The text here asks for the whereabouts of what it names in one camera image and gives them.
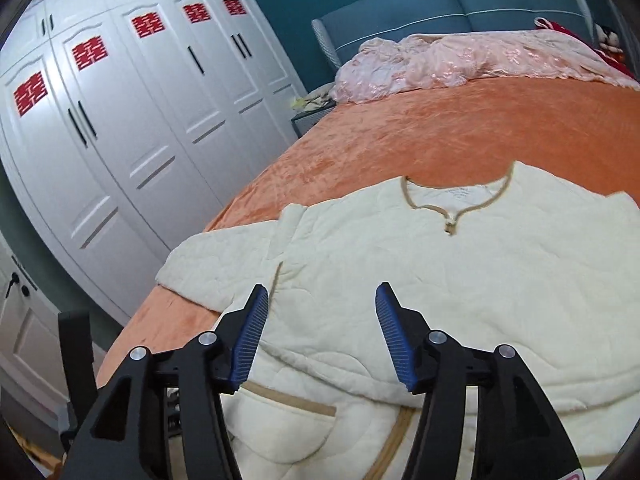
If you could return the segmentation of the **cream quilted jacket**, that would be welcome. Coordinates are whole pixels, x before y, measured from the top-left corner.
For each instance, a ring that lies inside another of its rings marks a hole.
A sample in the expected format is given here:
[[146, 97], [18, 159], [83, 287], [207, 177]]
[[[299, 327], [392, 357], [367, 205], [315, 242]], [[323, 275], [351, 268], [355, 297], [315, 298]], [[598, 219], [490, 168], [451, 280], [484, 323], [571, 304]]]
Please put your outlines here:
[[400, 475], [422, 400], [398, 380], [378, 325], [382, 283], [465, 347], [514, 347], [588, 478], [639, 416], [638, 206], [522, 162], [487, 184], [398, 177], [194, 235], [156, 280], [220, 313], [268, 289], [250, 379], [224, 401], [249, 479]]

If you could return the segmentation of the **orange velvet bedspread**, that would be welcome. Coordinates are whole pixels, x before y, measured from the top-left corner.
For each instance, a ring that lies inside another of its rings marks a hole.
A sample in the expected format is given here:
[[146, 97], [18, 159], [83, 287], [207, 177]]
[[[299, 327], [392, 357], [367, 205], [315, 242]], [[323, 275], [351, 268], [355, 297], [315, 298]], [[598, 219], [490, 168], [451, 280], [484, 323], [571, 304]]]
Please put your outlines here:
[[[484, 79], [449, 89], [346, 104], [232, 200], [207, 232], [276, 220], [404, 177], [426, 188], [462, 188], [505, 177], [516, 162], [604, 196], [639, 199], [639, 96], [559, 79]], [[101, 366], [107, 380], [135, 344], [184, 344], [220, 312], [157, 286]]]

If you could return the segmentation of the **white wardrobe with red stickers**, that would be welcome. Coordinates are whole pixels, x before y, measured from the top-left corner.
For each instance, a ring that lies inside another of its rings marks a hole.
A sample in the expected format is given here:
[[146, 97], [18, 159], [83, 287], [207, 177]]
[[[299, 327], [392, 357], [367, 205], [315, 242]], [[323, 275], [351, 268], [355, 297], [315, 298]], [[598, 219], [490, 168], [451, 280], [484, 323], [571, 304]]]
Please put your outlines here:
[[34, 0], [1, 51], [1, 160], [126, 323], [168, 252], [295, 143], [302, 92], [255, 0]]

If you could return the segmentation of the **grey bedside table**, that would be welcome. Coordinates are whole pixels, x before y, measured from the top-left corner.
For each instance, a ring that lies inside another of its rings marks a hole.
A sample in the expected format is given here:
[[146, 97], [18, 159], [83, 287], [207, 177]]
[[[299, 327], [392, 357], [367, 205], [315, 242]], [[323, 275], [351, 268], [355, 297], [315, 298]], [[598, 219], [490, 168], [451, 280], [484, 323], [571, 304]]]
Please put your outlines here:
[[304, 112], [296, 114], [291, 119], [291, 124], [296, 136], [300, 139], [313, 126], [317, 125], [324, 116], [331, 113], [334, 107], [336, 107], [336, 103], [330, 101], [315, 110], [305, 110]]

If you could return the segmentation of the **clutter on bedside table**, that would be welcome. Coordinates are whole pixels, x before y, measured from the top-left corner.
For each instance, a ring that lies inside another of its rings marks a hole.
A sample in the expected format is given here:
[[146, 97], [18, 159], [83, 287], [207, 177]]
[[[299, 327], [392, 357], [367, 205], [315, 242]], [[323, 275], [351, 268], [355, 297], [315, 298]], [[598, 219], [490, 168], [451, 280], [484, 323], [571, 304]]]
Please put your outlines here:
[[306, 96], [296, 98], [292, 103], [292, 110], [294, 110], [295, 113], [311, 112], [312, 110], [318, 110], [319, 108], [332, 104], [331, 91], [333, 87], [333, 82], [322, 84], [322, 86], [315, 88], [306, 94]]

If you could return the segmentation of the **pink lace blanket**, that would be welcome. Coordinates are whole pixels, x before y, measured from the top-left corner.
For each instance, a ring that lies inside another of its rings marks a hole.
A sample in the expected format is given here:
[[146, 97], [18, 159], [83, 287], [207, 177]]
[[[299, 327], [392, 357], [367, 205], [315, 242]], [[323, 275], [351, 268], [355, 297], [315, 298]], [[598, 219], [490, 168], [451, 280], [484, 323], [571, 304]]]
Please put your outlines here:
[[365, 103], [500, 77], [575, 79], [639, 89], [634, 77], [582, 40], [558, 30], [531, 29], [415, 34], [399, 41], [373, 38], [338, 69], [330, 96], [338, 104]]

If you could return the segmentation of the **red cloth item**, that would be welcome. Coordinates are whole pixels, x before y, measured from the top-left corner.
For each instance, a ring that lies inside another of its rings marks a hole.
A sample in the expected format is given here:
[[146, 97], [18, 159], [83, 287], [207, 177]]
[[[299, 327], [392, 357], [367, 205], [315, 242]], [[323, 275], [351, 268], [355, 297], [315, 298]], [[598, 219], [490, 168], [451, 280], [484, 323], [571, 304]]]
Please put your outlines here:
[[[534, 18], [534, 24], [536, 29], [555, 30], [556, 32], [562, 32], [562, 34], [582, 40], [582, 38], [577, 36], [568, 28], [557, 22], [549, 21], [542, 16]], [[634, 72], [630, 69], [630, 66], [627, 63], [626, 53], [622, 48], [620, 37], [613, 29], [610, 29], [609, 27], [602, 27], [597, 24], [596, 41], [594, 44], [589, 44], [589, 47], [609, 66], [616, 68], [616, 70], [619, 70], [631, 78], [636, 78], [636, 76], [634, 76]]]

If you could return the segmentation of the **small plush doll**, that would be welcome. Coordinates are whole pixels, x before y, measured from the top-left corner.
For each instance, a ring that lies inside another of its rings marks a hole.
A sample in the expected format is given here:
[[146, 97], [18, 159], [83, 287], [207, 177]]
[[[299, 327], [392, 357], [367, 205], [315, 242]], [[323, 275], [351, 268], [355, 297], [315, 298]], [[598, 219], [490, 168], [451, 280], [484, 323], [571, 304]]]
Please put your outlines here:
[[625, 62], [626, 55], [617, 32], [611, 27], [600, 24], [595, 24], [594, 28], [596, 29], [599, 49], [611, 58], [615, 58], [617, 62]]

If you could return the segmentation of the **blue upholstered headboard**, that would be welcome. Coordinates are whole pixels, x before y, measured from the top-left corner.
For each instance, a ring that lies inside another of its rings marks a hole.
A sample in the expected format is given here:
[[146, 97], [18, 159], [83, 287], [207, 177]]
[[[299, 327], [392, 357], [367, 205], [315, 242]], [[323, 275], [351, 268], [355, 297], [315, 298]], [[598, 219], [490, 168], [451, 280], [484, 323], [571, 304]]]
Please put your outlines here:
[[536, 18], [558, 23], [588, 44], [597, 42], [587, 0], [358, 0], [311, 26], [322, 52], [339, 68], [372, 38], [529, 30]]

